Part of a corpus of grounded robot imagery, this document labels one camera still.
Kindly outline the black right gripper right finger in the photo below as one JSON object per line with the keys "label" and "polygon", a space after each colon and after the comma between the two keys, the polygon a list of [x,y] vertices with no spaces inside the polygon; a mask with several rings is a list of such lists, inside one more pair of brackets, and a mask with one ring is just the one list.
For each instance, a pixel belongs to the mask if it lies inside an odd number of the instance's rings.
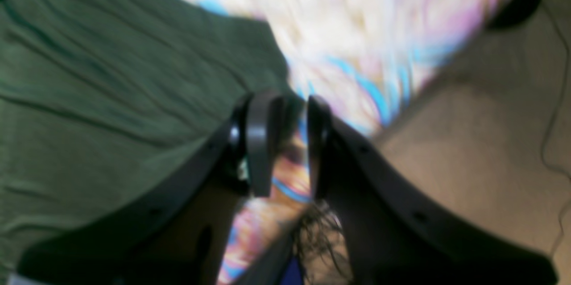
{"label": "black right gripper right finger", "polygon": [[312,95],[310,188],[337,215],[357,285],[555,285],[544,254],[502,240],[433,201]]}

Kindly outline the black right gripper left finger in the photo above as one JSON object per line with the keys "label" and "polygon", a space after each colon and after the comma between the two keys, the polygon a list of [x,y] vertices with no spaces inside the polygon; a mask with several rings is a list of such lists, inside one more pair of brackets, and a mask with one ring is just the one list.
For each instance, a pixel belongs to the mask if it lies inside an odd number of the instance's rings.
{"label": "black right gripper left finger", "polygon": [[240,99],[230,118],[179,169],[123,208],[31,246],[20,285],[212,285],[234,214],[271,193],[286,98]]}

